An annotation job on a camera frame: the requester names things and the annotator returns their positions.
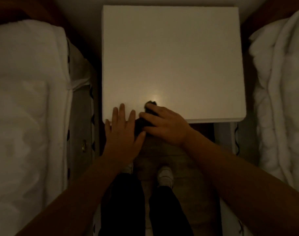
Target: white bedding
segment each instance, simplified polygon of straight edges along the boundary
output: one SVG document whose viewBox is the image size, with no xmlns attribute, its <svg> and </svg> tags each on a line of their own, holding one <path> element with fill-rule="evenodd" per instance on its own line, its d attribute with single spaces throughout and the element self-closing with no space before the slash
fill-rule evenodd
<svg viewBox="0 0 299 236">
<path fill-rule="evenodd" d="M 49 85 L 46 204 L 66 187 L 66 136 L 72 102 L 64 30 L 24 20 L 0 25 L 0 78 L 43 80 Z"/>
<path fill-rule="evenodd" d="M 0 235 L 16 234 L 43 208 L 47 98 L 44 81 L 0 79 Z"/>
<path fill-rule="evenodd" d="M 299 191 L 299 11 L 250 39 L 260 167 Z"/>
</svg>

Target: leg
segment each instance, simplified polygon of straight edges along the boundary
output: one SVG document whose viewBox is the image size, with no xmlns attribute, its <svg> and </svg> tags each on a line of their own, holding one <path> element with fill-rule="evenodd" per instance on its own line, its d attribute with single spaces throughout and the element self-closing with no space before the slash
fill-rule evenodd
<svg viewBox="0 0 299 236">
<path fill-rule="evenodd" d="M 145 198 L 134 175 L 121 173 L 114 181 L 99 232 L 99 236 L 108 235 L 145 235 Z"/>
<path fill-rule="evenodd" d="M 159 175 L 157 178 L 160 186 L 154 190 L 149 199 L 149 217 L 154 236 L 193 235 L 187 217 L 184 215 L 181 205 L 170 187 L 173 185 L 172 172 L 163 181 L 160 181 Z"/>
</svg>

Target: wooden floor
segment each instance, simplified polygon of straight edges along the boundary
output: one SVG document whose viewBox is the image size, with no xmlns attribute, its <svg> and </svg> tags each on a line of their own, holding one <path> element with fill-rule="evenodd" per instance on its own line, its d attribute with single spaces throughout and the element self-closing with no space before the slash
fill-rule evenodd
<svg viewBox="0 0 299 236">
<path fill-rule="evenodd" d="M 193 124 L 192 127 L 214 140 L 212 124 Z M 157 170 L 164 165 L 169 165 L 173 171 L 173 192 L 194 235 L 221 235 L 219 198 L 210 182 L 180 148 L 147 137 L 134 161 L 134 173 L 141 180 L 145 194 L 146 236 L 152 235 L 148 199 L 156 186 Z"/>
</svg>

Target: white shoe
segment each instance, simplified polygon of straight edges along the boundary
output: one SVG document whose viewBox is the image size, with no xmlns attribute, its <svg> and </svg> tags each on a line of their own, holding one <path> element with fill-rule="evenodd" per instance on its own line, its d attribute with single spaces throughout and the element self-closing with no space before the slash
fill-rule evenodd
<svg viewBox="0 0 299 236">
<path fill-rule="evenodd" d="M 173 188 L 173 174 L 170 167 L 162 167 L 157 172 L 158 186 L 169 186 Z"/>
<path fill-rule="evenodd" d="M 133 162 L 131 164 L 129 164 L 128 166 L 126 166 L 125 168 L 123 168 L 123 170 L 121 171 L 121 173 L 128 173 L 128 174 L 132 174 L 133 173 Z"/>
</svg>

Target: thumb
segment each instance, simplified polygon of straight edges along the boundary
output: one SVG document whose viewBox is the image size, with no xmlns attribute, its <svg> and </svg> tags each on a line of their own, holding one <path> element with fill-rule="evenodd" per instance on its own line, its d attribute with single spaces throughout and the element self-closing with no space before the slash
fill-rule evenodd
<svg viewBox="0 0 299 236">
<path fill-rule="evenodd" d="M 139 152 L 143 146 L 145 137 L 146 137 L 146 132 L 143 131 L 139 134 L 139 136 L 136 138 L 136 140 L 134 142 L 134 150 L 136 151 L 137 154 L 139 154 Z"/>
</svg>

